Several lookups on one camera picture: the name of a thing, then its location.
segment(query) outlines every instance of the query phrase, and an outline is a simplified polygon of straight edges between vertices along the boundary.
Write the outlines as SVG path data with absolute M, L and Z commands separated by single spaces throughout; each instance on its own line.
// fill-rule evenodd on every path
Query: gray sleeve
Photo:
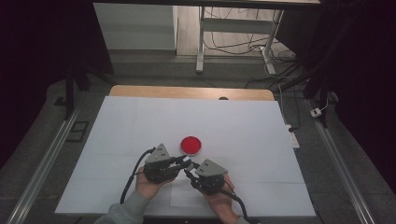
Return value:
M 238 218 L 236 224 L 249 224 L 243 217 Z
M 143 222 L 143 214 L 148 205 L 149 200 L 141 193 L 134 191 L 123 204 L 112 204 L 108 213 L 97 219 L 95 224 L 141 224 Z

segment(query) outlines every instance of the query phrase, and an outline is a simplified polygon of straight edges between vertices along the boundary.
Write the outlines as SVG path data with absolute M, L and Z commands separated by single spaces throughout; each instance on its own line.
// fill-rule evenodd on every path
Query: wooden table edge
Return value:
M 268 90 L 132 85 L 116 85 L 111 88 L 109 96 L 216 100 L 220 97 L 226 97 L 229 100 L 244 101 L 275 100 L 272 92 Z

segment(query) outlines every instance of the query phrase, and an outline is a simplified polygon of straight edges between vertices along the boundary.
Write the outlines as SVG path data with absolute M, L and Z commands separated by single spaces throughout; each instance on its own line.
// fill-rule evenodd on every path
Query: person's arm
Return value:
M 143 167 L 136 175 L 136 186 L 132 195 L 123 203 L 115 203 L 110 206 L 108 213 L 95 221 L 95 224 L 140 224 L 143 222 L 143 214 L 149 205 L 149 200 L 157 195 L 160 188 L 172 180 L 161 184 L 149 182 L 143 174 Z
M 233 190 L 233 182 L 228 175 L 224 175 L 224 180 L 228 184 L 224 184 L 223 189 L 231 192 Z M 222 193 L 207 195 L 201 192 L 209 203 L 210 209 L 224 224 L 248 224 L 243 217 L 238 216 L 232 208 L 233 199 Z

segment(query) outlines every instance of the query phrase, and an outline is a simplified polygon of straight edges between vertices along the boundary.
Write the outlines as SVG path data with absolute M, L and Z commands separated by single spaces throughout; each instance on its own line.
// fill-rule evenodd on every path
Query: white table surface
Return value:
M 177 157 L 181 140 L 190 135 L 202 142 L 192 159 L 210 159 L 228 169 L 250 217 L 315 215 L 278 102 L 116 96 L 104 100 L 55 213 L 107 213 L 120 201 L 147 149 L 164 143 Z M 133 190 L 134 183 L 127 197 Z M 233 207 L 241 214 L 238 203 Z M 182 171 L 160 190 L 145 215 L 215 216 Z

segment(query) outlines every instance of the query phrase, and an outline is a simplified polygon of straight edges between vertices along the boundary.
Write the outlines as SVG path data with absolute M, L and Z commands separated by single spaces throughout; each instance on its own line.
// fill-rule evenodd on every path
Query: black curtain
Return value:
M 48 86 L 67 68 L 113 71 L 91 2 L 2 1 L 0 39 L 3 166 L 46 102 Z
M 396 17 L 391 1 L 365 1 L 328 72 L 339 119 L 396 192 Z

